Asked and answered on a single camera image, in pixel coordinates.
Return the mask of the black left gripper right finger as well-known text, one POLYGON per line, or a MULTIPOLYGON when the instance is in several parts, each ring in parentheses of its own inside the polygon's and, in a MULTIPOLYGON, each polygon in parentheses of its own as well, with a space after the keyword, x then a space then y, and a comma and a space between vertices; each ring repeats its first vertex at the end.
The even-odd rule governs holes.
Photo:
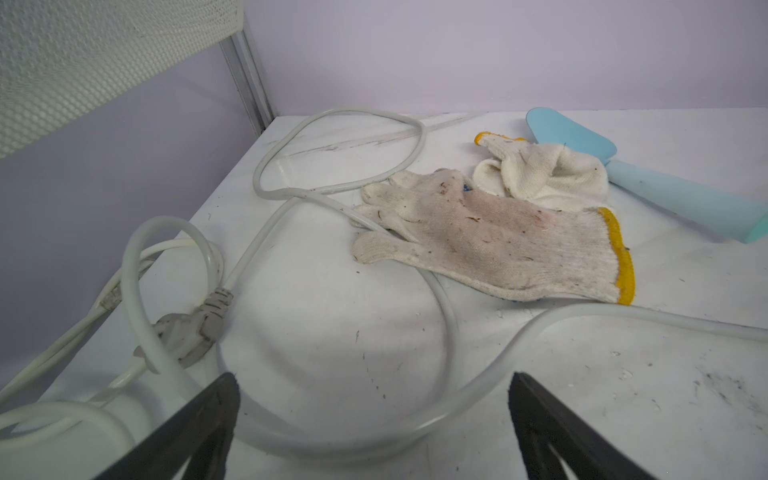
POLYGON ((516 372, 508 408, 530 479, 651 479, 533 376, 516 372))

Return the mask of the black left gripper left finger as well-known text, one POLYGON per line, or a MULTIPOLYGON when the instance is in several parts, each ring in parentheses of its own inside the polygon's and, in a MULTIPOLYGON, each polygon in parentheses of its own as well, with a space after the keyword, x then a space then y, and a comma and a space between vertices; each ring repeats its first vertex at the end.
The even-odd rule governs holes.
POLYGON ((100 479, 222 479, 241 395, 235 376, 220 375, 100 479))

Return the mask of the beige power strip bundle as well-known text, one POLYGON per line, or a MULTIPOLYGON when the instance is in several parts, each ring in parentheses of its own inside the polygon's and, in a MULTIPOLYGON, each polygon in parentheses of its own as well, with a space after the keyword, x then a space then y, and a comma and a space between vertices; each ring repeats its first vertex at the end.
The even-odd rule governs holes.
POLYGON ((398 172, 361 195, 356 212, 380 228, 353 242, 360 263, 393 260, 513 301, 634 300, 632 258, 607 208, 570 212, 499 197, 449 169, 398 172))

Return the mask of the white mesh two-tier shelf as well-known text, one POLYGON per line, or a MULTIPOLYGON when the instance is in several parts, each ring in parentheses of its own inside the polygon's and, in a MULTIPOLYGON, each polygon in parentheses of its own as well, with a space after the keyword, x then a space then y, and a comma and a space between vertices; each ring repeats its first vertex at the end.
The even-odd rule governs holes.
POLYGON ((2 157, 243 26, 241 1, 2 2, 2 157))

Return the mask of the aluminium frame corner post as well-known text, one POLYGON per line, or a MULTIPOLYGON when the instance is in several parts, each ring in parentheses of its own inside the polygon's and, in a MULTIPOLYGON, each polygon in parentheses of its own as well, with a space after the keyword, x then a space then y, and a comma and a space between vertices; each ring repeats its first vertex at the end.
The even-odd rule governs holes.
POLYGON ((257 54, 248 24, 219 43, 230 75, 257 135, 263 133, 276 115, 268 97, 265 70, 257 54))

